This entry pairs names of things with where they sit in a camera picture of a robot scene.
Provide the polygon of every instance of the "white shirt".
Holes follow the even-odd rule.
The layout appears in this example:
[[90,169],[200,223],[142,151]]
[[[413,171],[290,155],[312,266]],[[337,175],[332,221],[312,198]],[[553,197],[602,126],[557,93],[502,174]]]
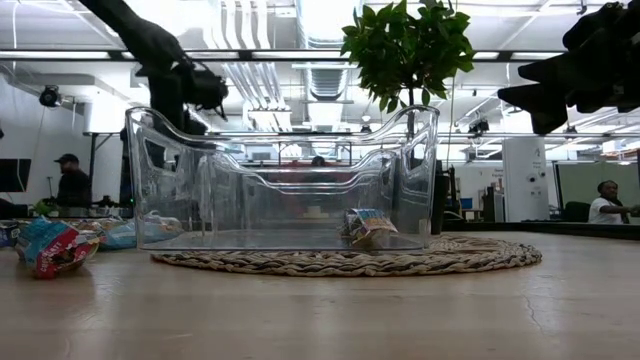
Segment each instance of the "white shirt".
[[617,206],[609,200],[603,198],[597,198],[591,203],[589,209],[589,224],[608,224],[608,225],[621,225],[622,216],[620,214],[605,214],[600,212],[600,208],[603,206]]

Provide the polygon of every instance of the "round woven mat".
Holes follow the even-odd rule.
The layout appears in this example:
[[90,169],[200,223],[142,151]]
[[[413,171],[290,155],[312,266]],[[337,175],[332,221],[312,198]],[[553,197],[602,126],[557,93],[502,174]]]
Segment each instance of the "round woven mat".
[[181,252],[152,254],[172,265],[245,274],[289,276],[409,276],[481,272],[537,264],[531,245],[442,235],[420,253]]

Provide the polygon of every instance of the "computer monitor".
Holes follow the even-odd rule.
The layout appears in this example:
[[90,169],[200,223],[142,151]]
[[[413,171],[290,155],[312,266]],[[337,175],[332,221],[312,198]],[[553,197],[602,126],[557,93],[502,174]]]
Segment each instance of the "computer monitor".
[[31,159],[0,159],[0,193],[27,190]]

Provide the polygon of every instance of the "snack bag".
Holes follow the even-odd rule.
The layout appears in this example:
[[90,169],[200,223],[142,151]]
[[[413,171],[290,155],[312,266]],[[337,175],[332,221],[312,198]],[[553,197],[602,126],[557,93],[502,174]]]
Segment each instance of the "snack bag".
[[[145,243],[170,240],[184,232],[176,218],[161,217],[152,211],[143,217]],[[133,249],[137,245],[136,223],[130,220],[124,224],[104,230],[100,238],[100,251]]]
[[95,254],[99,240],[90,237],[65,222],[40,217],[20,232],[16,251],[36,278],[52,279]]
[[16,222],[0,222],[0,248],[14,247],[18,241],[20,228]]
[[342,236],[355,245],[363,240],[372,240],[389,232],[398,232],[384,212],[377,209],[349,209],[345,211]]

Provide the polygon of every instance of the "clear plastic bin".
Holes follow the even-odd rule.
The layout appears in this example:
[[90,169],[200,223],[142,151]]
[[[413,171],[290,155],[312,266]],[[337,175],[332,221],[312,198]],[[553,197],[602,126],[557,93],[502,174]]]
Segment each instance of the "clear plastic bin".
[[[416,135],[407,139],[410,117]],[[361,208],[382,210],[398,230],[377,241],[373,250],[424,248],[433,200],[437,118],[434,108],[412,106],[371,134],[190,136],[151,109],[130,109],[138,247],[351,251],[353,246],[338,229],[345,210]],[[326,166],[310,164],[318,144],[323,153],[330,150]],[[248,161],[256,146],[279,149],[277,160]],[[291,146],[301,154],[285,158],[290,153],[284,149]],[[355,153],[364,155],[354,159]],[[145,215],[152,212],[173,224],[167,225],[168,231],[175,231],[176,224],[184,231],[169,240],[146,231]]]

